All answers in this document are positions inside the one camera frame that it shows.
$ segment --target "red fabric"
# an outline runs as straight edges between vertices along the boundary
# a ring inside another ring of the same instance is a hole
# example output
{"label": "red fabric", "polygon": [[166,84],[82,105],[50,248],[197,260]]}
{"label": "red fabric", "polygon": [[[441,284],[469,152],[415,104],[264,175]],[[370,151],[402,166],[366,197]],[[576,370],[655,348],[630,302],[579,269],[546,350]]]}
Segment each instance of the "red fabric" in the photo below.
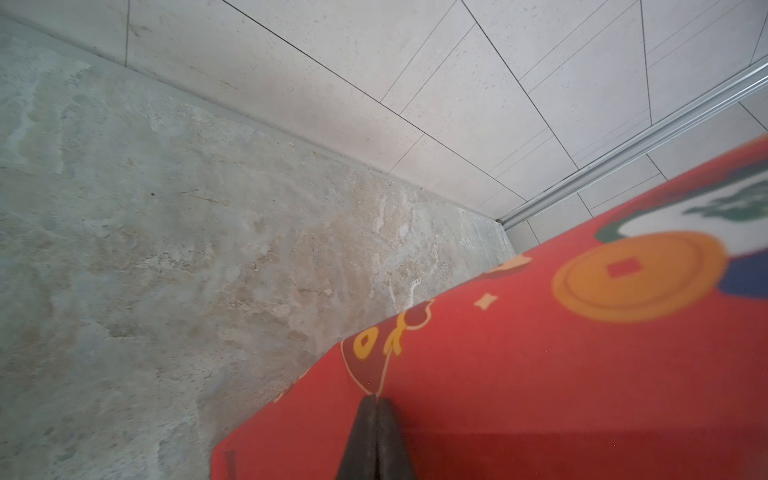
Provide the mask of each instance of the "red fabric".
{"label": "red fabric", "polygon": [[[672,313],[607,321],[553,293],[568,262],[611,245],[598,239],[611,224],[766,159],[768,138],[542,244],[529,263],[414,306],[399,336],[395,316],[378,336],[350,337],[214,449],[211,478],[334,478],[382,366],[381,393],[422,480],[768,478],[766,298],[715,285]],[[644,274],[655,254],[610,260],[606,281]],[[723,262],[730,270],[707,267],[715,280],[739,275],[733,255]],[[366,346],[369,357],[355,359]]]}

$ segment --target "silver metal strip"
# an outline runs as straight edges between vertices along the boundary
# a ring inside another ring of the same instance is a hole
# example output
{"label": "silver metal strip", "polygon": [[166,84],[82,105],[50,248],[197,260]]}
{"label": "silver metal strip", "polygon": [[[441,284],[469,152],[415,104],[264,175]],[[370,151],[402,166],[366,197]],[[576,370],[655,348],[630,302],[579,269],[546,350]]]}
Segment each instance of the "silver metal strip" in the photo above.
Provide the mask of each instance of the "silver metal strip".
{"label": "silver metal strip", "polygon": [[734,75],[696,100],[651,125],[586,167],[557,182],[544,192],[504,215],[500,222],[509,230],[558,201],[600,180],[626,163],[672,140],[742,98],[768,84],[768,57]]}

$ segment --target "blue shape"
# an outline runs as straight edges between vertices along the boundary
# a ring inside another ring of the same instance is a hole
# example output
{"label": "blue shape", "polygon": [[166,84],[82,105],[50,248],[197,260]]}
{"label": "blue shape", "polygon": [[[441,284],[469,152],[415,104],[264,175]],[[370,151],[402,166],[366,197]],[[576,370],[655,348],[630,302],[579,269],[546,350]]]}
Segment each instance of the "blue shape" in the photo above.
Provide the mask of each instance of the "blue shape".
{"label": "blue shape", "polygon": [[729,295],[768,299],[768,250],[730,259],[717,286]]}

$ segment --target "beige star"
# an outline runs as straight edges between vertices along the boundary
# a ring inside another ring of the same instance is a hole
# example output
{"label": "beige star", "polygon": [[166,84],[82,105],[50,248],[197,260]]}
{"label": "beige star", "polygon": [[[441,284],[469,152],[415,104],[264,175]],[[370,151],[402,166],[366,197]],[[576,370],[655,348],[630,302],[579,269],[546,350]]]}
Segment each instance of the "beige star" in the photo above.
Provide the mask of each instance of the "beige star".
{"label": "beige star", "polygon": [[494,303],[496,300],[498,300],[498,297],[496,295],[491,295],[490,293],[486,293],[480,297],[480,300],[475,302],[475,306],[479,306],[481,309],[487,310],[488,307],[491,306],[491,303]]}

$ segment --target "orange coin print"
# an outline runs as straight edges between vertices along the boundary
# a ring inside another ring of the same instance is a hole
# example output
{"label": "orange coin print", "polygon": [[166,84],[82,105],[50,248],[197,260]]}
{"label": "orange coin print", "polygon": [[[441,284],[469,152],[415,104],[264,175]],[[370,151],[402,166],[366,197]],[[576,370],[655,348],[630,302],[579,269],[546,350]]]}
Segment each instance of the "orange coin print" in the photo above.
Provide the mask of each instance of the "orange coin print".
{"label": "orange coin print", "polygon": [[552,292],[573,313],[606,322],[669,315],[707,295],[725,273],[718,239],[665,232],[606,243],[566,263]]}

